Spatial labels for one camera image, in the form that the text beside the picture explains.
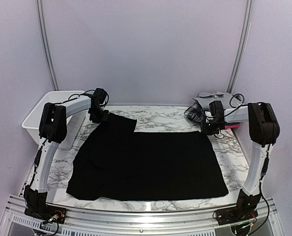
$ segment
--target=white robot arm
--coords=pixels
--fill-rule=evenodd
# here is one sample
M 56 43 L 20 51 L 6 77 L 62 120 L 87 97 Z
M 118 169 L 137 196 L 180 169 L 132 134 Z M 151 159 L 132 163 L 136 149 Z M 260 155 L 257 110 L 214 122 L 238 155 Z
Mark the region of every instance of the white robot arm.
M 201 130 L 208 135 L 218 134 L 226 123 L 249 122 L 252 143 L 252 159 L 246 182 L 240 190 L 235 207 L 216 211 L 219 225 L 234 223 L 258 216 L 256 206 L 262 194 L 262 182 L 269 158 L 280 128 L 269 103 L 241 104 L 237 108 L 223 109 L 221 101 L 210 103 L 210 113 L 204 113 Z
M 44 106 L 39 127 L 39 148 L 34 160 L 34 171 L 25 186 L 25 214 L 49 222 L 55 217 L 58 223 L 64 223 L 66 209 L 46 204 L 47 183 L 51 163 L 59 144 L 67 133 L 66 119 L 78 112 L 88 110 L 89 120 L 100 123 L 107 120 L 109 112 L 103 110 L 105 99 L 109 95 L 100 88 L 93 94 L 77 94 L 78 97 L 62 103 L 47 103 Z

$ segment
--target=white plastic bin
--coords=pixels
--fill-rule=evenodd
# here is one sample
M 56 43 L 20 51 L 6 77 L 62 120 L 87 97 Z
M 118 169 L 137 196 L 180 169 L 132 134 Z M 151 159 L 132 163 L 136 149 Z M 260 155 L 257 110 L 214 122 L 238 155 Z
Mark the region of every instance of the white plastic bin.
M 57 103 L 66 101 L 70 95 L 75 93 L 83 93 L 84 91 L 53 91 L 49 92 L 38 102 L 33 110 L 28 114 L 22 123 L 22 127 L 28 131 L 33 140 L 39 144 L 39 125 L 43 107 L 47 102 Z M 67 118 L 67 135 L 64 141 L 60 144 L 60 148 L 70 149 L 73 146 L 75 138 L 82 127 L 86 116 L 86 111 L 78 112 L 77 114 Z

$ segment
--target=black garment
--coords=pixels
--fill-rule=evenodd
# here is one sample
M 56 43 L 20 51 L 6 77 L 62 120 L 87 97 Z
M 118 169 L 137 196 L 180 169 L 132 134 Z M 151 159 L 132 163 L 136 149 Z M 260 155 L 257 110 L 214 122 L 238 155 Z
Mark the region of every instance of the black garment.
M 134 133 L 136 120 L 110 114 L 73 162 L 67 193 L 77 199 L 185 200 L 228 194 L 208 137 Z

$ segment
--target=purple wall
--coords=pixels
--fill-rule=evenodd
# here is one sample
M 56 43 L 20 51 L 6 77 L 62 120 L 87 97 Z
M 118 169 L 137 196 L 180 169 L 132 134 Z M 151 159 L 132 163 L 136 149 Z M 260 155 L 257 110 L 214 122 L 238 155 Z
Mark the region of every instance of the purple wall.
M 102 87 L 112 104 L 186 104 L 225 91 L 244 0 L 45 1 L 60 89 Z
M 234 92 L 273 106 L 281 134 L 264 191 L 274 198 L 286 236 L 292 236 L 292 1 L 254 3 L 252 26 Z M 251 157 L 248 124 L 237 130 Z
M 37 149 L 21 123 L 51 90 L 36 15 L 35 1 L 0 0 L 0 219 Z

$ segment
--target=marble surface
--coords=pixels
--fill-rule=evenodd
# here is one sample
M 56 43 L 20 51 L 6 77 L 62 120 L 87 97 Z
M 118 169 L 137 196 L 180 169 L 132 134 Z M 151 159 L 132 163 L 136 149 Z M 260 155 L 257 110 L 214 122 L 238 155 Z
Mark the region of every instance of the marble surface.
M 124 117 L 137 119 L 136 131 L 141 132 L 191 132 L 199 126 L 188 121 L 184 116 L 186 107 L 171 106 L 109 106 L 110 112 Z M 240 188 L 247 174 L 248 163 L 231 130 L 222 131 L 223 139 L 209 136 L 218 163 L 229 190 L 221 198 L 194 199 L 184 201 L 117 201 L 99 198 L 95 201 L 77 200 L 66 193 L 68 181 L 73 171 L 73 160 L 89 134 L 98 126 L 86 117 L 83 126 L 70 150 L 58 148 L 55 153 L 49 179 L 48 199 L 50 203 L 71 207 L 81 207 L 112 211 L 176 211 L 223 206 L 236 202 Z

